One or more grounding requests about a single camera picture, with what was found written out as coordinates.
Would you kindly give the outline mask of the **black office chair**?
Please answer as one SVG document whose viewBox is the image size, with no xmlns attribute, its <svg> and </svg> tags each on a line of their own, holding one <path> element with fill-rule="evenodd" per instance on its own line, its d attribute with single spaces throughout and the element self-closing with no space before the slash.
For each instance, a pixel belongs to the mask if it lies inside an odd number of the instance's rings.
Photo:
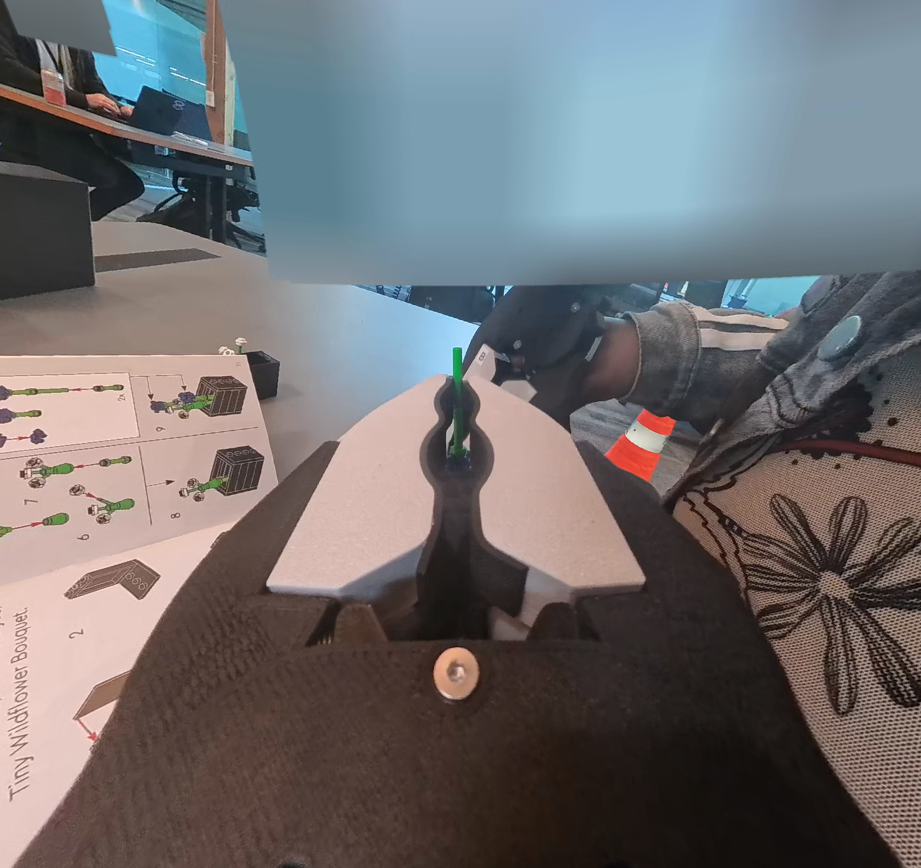
<svg viewBox="0 0 921 868">
<path fill-rule="evenodd" d="M 240 227 L 240 213 L 259 207 L 258 194 L 245 181 L 190 171 L 171 172 L 172 193 L 135 221 L 266 254 L 264 235 Z"/>
</svg>

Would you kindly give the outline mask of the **black lego pot with flowers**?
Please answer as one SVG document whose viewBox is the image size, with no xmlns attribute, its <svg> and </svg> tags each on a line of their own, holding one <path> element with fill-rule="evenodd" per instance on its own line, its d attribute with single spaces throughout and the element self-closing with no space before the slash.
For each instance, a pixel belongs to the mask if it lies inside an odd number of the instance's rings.
<svg viewBox="0 0 921 868">
<path fill-rule="evenodd" d="M 233 346 L 222 345 L 217 353 L 223 356 L 246 357 L 258 400 L 263 402 L 277 397 L 280 362 L 275 357 L 260 350 L 248 349 L 248 342 L 243 337 L 238 337 Z"/>
</svg>

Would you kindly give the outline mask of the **person's denim jacket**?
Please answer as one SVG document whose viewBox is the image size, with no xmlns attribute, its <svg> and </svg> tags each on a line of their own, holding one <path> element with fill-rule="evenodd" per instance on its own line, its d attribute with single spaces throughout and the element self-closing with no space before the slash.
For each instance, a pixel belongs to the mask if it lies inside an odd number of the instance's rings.
<svg viewBox="0 0 921 868">
<path fill-rule="evenodd" d="M 756 356 L 680 483 L 723 493 L 767 459 L 827 464 L 835 479 L 878 466 L 919 475 L 919 272 L 829 276 Z"/>
</svg>

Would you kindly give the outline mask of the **person's floral shirt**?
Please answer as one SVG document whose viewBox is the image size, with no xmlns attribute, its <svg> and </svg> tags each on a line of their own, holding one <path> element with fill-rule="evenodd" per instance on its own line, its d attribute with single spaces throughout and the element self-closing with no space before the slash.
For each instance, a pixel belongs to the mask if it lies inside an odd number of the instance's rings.
<svg viewBox="0 0 921 868">
<path fill-rule="evenodd" d="M 858 377 L 869 411 L 688 490 L 674 517 L 732 571 L 813 736 L 903 866 L 920 863 L 919 350 Z"/>
</svg>

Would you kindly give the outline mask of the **person's right hand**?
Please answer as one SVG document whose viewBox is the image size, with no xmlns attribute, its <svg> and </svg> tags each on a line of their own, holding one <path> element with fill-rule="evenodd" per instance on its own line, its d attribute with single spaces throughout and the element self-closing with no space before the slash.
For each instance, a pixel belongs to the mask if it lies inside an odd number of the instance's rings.
<svg viewBox="0 0 921 868">
<path fill-rule="evenodd" d="M 608 324 L 593 362 L 596 401 L 623 400 L 639 375 L 640 344 L 636 325 L 625 318 Z"/>
</svg>

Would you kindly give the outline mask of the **green lego rod blue flower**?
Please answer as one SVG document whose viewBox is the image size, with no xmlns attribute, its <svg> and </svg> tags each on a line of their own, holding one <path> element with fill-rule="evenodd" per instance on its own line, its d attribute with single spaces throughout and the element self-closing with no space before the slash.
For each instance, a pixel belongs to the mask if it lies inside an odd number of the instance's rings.
<svg viewBox="0 0 921 868">
<path fill-rule="evenodd" d="M 460 472 L 469 467 L 469 452 L 465 445 L 466 411 L 464 406 L 463 350 L 455 346 L 452 350 L 452 424 L 448 441 L 446 466 L 450 471 Z"/>
</svg>

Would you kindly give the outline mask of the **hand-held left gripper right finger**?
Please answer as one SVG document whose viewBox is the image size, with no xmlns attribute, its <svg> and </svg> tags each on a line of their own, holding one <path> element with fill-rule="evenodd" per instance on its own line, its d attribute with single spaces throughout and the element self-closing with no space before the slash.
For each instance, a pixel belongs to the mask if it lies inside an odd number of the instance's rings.
<svg viewBox="0 0 921 868">
<path fill-rule="evenodd" d="M 481 528 L 493 548 L 526 568 L 522 604 L 640 590 L 646 577 L 570 433 L 489 380 L 468 383 L 493 455 Z"/>
</svg>

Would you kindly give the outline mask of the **wooden-top office desk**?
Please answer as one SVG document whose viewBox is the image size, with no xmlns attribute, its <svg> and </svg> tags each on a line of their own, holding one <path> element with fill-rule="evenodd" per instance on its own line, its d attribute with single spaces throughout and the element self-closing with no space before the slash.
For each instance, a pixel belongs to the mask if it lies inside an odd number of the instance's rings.
<svg viewBox="0 0 921 868">
<path fill-rule="evenodd" d="M 4 102 L 17 105 L 18 112 L 25 109 L 49 116 L 61 123 L 75 126 L 83 133 L 109 136 L 128 144 L 128 159 L 150 167 L 168 171 L 190 171 L 207 176 L 252 183 L 255 171 L 251 153 L 247 150 L 205 142 L 175 134 L 161 136 L 84 111 L 72 106 L 58 106 L 46 102 L 38 95 L 1 86 Z"/>
</svg>

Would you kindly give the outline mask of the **plain black box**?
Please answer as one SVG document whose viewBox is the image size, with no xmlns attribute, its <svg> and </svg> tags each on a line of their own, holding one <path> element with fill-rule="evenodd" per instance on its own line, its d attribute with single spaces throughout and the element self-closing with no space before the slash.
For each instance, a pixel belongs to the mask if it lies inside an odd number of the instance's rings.
<svg viewBox="0 0 921 868">
<path fill-rule="evenodd" d="M 1 299 L 95 286 L 89 189 L 32 165 L 1 162 Z"/>
</svg>

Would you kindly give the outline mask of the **wooden post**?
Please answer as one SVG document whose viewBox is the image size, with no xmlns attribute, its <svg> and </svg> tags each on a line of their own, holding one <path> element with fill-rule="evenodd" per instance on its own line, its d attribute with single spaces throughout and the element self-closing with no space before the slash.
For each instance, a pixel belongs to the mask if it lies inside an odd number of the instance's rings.
<svg viewBox="0 0 921 868">
<path fill-rule="evenodd" d="M 218 0 L 204 0 L 204 12 L 201 53 L 205 65 L 205 113 L 213 142 L 233 146 L 236 69 L 229 54 Z"/>
</svg>

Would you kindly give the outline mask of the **dark laptop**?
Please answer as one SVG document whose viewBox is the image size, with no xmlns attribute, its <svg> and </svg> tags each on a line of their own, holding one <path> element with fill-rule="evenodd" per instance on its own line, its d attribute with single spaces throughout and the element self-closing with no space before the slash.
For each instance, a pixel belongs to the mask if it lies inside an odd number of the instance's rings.
<svg viewBox="0 0 921 868">
<path fill-rule="evenodd" d="M 180 134 L 205 142 L 212 141 L 212 132 L 202 104 L 148 86 L 142 88 L 133 103 L 127 123 L 161 136 Z"/>
</svg>

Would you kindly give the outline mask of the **person's right forearm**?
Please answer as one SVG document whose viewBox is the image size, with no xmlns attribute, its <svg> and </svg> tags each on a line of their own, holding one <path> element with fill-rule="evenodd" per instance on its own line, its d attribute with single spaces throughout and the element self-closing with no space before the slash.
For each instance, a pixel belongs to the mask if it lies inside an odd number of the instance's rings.
<svg viewBox="0 0 921 868">
<path fill-rule="evenodd" d="M 792 316 L 708 310 L 677 300 L 628 312 L 623 319 L 637 333 L 638 372 L 620 400 L 707 434 L 731 390 Z"/>
</svg>

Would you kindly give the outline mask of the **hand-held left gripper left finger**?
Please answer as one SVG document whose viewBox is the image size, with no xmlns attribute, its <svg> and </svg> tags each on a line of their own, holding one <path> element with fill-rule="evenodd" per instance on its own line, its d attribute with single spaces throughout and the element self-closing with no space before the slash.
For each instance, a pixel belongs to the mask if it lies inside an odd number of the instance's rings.
<svg viewBox="0 0 921 868">
<path fill-rule="evenodd" d="M 434 514 L 425 438 L 440 428 L 442 374 L 379 406 L 339 438 L 269 575 L 275 595 L 380 601 L 416 574 Z"/>
</svg>

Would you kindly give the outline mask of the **orange traffic cone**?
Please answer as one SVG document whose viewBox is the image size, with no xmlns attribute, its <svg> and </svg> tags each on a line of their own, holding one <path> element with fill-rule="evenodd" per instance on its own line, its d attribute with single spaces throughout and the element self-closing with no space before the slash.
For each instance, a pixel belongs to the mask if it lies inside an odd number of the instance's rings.
<svg viewBox="0 0 921 868">
<path fill-rule="evenodd" d="M 669 416 L 642 409 L 605 457 L 613 466 L 650 483 L 675 425 L 676 420 Z"/>
</svg>

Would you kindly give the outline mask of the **lego instruction booklet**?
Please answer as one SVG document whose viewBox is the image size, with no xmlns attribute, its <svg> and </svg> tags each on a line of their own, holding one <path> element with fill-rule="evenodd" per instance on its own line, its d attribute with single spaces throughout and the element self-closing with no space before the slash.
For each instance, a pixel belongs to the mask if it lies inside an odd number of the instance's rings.
<svg viewBox="0 0 921 868">
<path fill-rule="evenodd" d="M 246 356 L 2 357 L 1 862 L 83 769 L 150 632 L 278 482 Z"/>
</svg>

